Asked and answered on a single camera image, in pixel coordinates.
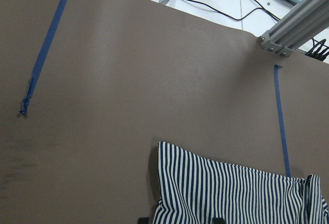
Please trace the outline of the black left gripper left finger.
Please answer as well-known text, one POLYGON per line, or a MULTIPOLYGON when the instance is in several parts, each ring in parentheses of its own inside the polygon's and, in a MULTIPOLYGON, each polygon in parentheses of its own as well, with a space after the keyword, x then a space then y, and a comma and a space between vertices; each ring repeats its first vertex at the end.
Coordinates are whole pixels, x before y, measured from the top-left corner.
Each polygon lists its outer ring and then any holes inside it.
POLYGON ((149 218, 148 217, 140 217, 137 221, 137 224, 149 224, 149 218))

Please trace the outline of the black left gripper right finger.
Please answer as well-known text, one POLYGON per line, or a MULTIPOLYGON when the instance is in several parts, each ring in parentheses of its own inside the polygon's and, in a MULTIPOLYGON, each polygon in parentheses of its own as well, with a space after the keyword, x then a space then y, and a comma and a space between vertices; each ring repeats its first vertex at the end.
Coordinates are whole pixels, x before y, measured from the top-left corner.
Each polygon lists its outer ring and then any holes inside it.
POLYGON ((212 224, 224 224, 224 219, 220 217, 212 218, 212 224))

